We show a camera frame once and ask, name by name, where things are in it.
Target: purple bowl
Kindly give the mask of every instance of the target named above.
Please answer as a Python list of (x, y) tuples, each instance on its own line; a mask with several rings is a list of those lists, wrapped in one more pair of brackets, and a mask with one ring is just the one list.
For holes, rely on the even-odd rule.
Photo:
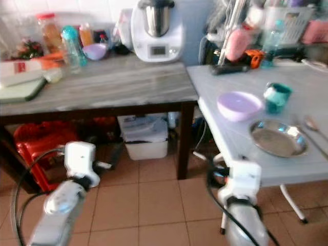
[(87, 58), (91, 60), (100, 60), (106, 54), (107, 46), (104, 44), (92, 44), (83, 47), (82, 50)]
[(217, 99), (217, 106), (220, 113), (230, 121), (247, 120), (264, 108), (258, 97), (242, 91), (220, 95)]

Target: red label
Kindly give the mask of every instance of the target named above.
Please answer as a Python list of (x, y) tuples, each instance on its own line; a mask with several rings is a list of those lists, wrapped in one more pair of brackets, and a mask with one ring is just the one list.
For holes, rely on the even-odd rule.
[(23, 73), (26, 71), (25, 62), (15, 63), (15, 73)]

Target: display screen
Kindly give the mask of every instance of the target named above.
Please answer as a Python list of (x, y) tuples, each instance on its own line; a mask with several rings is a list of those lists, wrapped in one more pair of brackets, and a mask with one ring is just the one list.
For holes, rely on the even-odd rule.
[(152, 55), (165, 55), (165, 46), (154, 46), (152, 47)]

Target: white plastic basket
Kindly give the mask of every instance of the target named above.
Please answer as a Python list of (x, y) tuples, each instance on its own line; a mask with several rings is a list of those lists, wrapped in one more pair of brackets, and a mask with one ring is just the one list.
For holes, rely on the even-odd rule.
[(268, 32), (274, 28), (275, 22), (279, 19), (284, 21), (284, 32), (279, 45), (284, 46), (298, 43), (313, 11), (313, 8), (308, 7), (268, 7), (265, 13), (261, 44), (263, 45)]

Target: dark wooden table frame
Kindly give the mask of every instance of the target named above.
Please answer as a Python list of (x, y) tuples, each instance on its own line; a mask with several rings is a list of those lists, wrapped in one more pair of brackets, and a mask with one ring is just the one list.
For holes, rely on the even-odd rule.
[[(196, 101), (172, 102), (166, 104), (150, 104), (129, 107), (109, 107), (96, 109), (81, 109), (71, 111), (44, 112), (35, 114), (21, 114), (0, 117), (0, 157), (1, 168), (5, 170), (16, 182), (25, 170), (22, 158), (16, 151), (12, 136), (4, 128), (5, 125), (24, 124), (30, 122), (88, 119), (104, 116), (120, 116), (131, 114), (150, 114), (161, 112), (181, 112), (180, 141), (177, 154), (177, 179), (185, 179), (187, 175), (189, 149), (191, 142), (191, 126)], [(28, 193), (39, 191), (39, 186), (31, 175), (28, 175), (22, 184)]]

